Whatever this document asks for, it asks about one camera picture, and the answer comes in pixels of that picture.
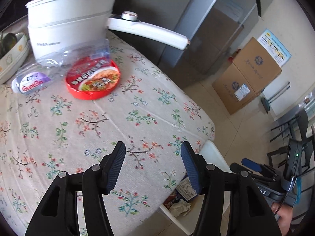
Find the person right hand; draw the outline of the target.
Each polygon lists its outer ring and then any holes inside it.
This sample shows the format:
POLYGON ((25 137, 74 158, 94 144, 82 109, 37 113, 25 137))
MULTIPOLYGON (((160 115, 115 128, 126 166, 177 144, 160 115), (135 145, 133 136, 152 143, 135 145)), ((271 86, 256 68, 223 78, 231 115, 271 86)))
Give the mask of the person right hand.
POLYGON ((271 206, 272 212, 279 215, 278 226, 282 235, 287 235, 290 224, 293 218, 293 208, 287 205, 280 207, 279 203, 273 203, 271 206))

